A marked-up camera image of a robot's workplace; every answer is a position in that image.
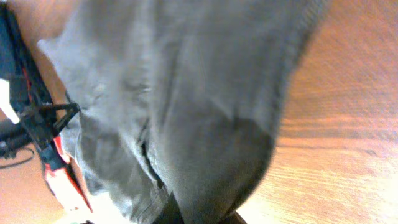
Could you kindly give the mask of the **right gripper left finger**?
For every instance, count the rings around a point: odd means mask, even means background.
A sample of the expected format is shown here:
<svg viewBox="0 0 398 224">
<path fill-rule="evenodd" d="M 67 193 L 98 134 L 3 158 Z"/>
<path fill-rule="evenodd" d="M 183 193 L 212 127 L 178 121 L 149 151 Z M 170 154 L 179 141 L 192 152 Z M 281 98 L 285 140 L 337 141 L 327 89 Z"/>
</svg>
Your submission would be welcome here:
<svg viewBox="0 0 398 224">
<path fill-rule="evenodd" d="M 180 208 L 173 192 L 169 195 L 168 201 L 163 207 L 160 215 L 152 224 L 184 224 Z"/>
</svg>

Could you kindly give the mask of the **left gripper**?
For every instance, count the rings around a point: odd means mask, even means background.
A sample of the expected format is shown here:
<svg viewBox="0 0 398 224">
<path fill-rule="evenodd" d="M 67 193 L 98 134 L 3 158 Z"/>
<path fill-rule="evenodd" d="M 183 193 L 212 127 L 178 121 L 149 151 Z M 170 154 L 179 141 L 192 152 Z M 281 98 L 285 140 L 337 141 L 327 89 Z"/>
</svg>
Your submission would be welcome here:
<svg viewBox="0 0 398 224">
<path fill-rule="evenodd" d="M 57 121 L 47 117 L 48 113 L 65 110 L 66 114 Z M 30 106 L 21 114 L 20 123 L 30 136 L 37 149 L 46 149 L 67 126 L 70 120 L 80 111 L 77 103 L 62 105 Z"/>
</svg>

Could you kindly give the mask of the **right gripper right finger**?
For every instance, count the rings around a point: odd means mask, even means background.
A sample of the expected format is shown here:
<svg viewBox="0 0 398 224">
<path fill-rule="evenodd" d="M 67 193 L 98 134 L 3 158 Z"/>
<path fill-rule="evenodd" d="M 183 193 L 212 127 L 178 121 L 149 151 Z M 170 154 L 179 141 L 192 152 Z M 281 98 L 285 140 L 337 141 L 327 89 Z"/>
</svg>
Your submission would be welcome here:
<svg viewBox="0 0 398 224">
<path fill-rule="evenodd" d="M 220 220 L 219 224 L 247 224 L 247 222 L 238 212 L 234 212 L 230 216 Z"/>
</svg>

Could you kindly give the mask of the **grey shorts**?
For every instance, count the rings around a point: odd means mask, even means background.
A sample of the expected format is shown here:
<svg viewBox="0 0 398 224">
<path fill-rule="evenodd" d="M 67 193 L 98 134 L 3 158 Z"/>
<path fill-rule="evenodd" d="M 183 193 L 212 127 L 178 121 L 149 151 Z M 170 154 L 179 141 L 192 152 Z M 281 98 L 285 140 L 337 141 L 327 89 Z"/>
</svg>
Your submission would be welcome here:
<svg viewBox="0 0 398 224">
<path fill-rule="evenodd" d="M 269 167 L 289 77 L 328 1 L 82 1 L 38 47 L 78 116 L 62 133 L 92 194 L 152 223 L 219 223 Z"/>
</svg>

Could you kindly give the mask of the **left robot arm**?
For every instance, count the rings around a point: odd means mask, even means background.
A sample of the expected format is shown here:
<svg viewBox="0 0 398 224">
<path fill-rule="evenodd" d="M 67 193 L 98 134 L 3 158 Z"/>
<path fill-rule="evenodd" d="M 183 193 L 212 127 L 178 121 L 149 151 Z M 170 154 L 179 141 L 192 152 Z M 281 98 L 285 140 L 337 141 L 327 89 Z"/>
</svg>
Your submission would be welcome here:
<svg viewBox="0 0 398 224">
<path fill-rule="evenodd" d="M 17 124 L 10 119 L 1 121 L 1 157 L 28 144 L 45 149 L 79 110 L 76 103 L 29 106 L 20 114 Z"/>
</svg>

